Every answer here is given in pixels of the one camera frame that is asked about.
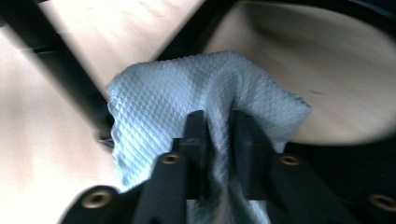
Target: black bar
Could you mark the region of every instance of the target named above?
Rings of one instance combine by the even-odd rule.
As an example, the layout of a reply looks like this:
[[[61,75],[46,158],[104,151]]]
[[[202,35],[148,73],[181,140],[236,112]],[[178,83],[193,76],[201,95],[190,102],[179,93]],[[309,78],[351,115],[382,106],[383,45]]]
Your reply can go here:
[[[175,36],[157,61],[200,53],[236,0],[206,0]]]
[[[254,118],[233,112],[233,159],[247,200],[266,200],[268,165],[275,154],[272,144]]]
[[[101,137],[110,137],[114,120],[108,112],[105,97],[38,5],[30,0],[0,0],[0,15],[51,71],[97,127]]]
[[[321,7],[339,12],[360,21],[367,22],[376,28],[396,37],[396,3],[367,0],[253,0],[255,2],[275,2],[311,7]]]
[[[190,113],[183,138],[178,140],[178,152],[189,160],[188,199],[206,195],[208,189],[209,133],[203,110]]]
[[[187,217],[188,162],[179,153],[164,153],[143,189],[133,224],[182,224]]]

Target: black metal rod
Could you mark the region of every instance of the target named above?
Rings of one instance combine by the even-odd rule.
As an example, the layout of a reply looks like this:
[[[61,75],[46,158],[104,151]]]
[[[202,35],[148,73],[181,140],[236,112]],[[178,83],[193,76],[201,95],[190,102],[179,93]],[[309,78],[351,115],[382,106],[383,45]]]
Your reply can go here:
[[[201,53],[235,2],[236,0],[206,0],[157,57],[157,61]]]
[[[367,0],[253,0],[255,2],[275,2],[311,7],[321,7],[330,11],[367,22],[374,27],[396,37],[396,3],[391,1]]]
[[[107,101],[34,1],[0,0],[0,16],[49,69],[102,138],[110,137],[113,118]]]

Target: light wood surface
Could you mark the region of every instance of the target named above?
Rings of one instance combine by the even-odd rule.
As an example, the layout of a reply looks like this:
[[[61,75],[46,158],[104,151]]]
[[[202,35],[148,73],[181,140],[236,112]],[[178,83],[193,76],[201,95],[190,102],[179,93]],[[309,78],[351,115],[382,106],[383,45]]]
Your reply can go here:
[[[52,0],[41,6],[105,92],[125,67],[151,60],[200,2]],[[325,10],[258,8],[233,11],[206,51],[246,55],[313,106],[294,141],[352,143],[392,130],[396,48],[390,39]],[[56,223],[82,190],[118,181],[94,128],[23,48],[7,27],[0,29],[0,223]]]

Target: white cloth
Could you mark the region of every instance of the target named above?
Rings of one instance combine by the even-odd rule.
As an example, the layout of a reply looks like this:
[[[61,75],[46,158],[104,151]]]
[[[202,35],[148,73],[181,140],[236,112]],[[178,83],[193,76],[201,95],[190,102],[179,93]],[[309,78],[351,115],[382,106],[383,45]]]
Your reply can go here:
[[[301,97],[230,51],[135,64],[107,89],[121,190],[148,179],[155,158],[182,137],[187,115],[204,110],[216,150],[214,193],[205,202],[189,202],[189,223],[269,223],[264,203],[244,200],[230,174],[228,118],[232,109],[249,113],[281,152],[311,110]]]

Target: microfiber cloth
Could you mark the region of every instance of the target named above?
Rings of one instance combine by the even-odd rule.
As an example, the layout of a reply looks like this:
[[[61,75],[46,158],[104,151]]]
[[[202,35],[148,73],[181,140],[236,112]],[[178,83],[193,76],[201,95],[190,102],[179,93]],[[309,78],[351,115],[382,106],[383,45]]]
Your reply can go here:
[[[230,168],[228,121],[234,109],[249,113],[282,152],[311,111],[300,96],[281,90],[260,67],[231,51],[134,64],[107,90],[120,190],[147,180],[156,157],[182,137],[187,115],[204,110],[216,152],[212,193],[188,201],[188,223],[270,223],[265,202],[245,200]]]

